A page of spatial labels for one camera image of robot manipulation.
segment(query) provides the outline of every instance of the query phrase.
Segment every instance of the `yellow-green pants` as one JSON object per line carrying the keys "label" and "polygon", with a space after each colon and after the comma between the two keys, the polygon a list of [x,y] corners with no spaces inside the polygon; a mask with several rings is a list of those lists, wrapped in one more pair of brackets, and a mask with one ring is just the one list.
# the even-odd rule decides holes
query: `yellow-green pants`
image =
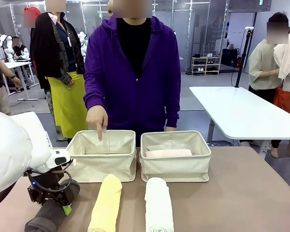
{"label": "yellow-green pants", "polygon": [[54,106],[56,126],[60,126],[66,138],[73,138],[79,131],[88,130],[86,123],[87,109],[83,97],[85,95],[85,81],[81,74],[68,73],[74,85],[69,87],[60,80],[47,77]]}

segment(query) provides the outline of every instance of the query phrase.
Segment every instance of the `khaki shorts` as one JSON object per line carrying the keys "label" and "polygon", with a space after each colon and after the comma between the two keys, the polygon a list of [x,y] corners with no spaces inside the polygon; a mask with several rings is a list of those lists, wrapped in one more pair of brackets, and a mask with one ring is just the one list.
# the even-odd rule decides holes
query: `khaki shorts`
{"label": "khaki shorts", "polygon": [[5,87],[0,88],[0,112],[9,115],[10,114],[10,104],[8,101],[8,94],[6,93]]}

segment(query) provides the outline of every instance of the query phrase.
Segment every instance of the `yellow rolled towel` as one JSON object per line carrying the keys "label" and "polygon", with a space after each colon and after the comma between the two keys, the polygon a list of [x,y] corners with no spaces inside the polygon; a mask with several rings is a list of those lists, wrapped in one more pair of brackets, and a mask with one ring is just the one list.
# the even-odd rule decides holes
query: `yellow rolled towel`
{"label": "yellow rolled towel", "polygon": [[87,232],[115,232],[122,185],[113,174],[102,182]]}

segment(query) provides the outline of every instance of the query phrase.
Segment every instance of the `fabric storage basket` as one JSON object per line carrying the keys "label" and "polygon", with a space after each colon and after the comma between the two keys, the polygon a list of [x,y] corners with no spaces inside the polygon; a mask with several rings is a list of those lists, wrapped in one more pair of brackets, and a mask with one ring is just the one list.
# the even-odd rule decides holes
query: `fabric storage basket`
{"label": "fabric storage basket", "polygon": [[135,132],[106,130],[99,142],[95,130],[78,132],[67,147],[73,163],[69,172],[79,183],[102,182],[114,174],[121,182],[135,179]]}
{"label": "fabric storage basket", "polygon": [[[192,156],[147,158],[146,151],[190,149]],[[142,180],[160,177],[166,182],[207,182],[211,150],[198,131],[154,132],[141,137]]]}

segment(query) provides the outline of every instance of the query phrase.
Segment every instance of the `red skirt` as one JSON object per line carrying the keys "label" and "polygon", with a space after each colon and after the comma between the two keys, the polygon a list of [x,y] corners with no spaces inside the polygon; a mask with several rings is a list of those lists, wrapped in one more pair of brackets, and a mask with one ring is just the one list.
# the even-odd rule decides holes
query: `red skirt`
{"label": "red skirt", "polygon": [[290,92],[285,92],[282,88],[276,90],[274,105],[290,114]]}

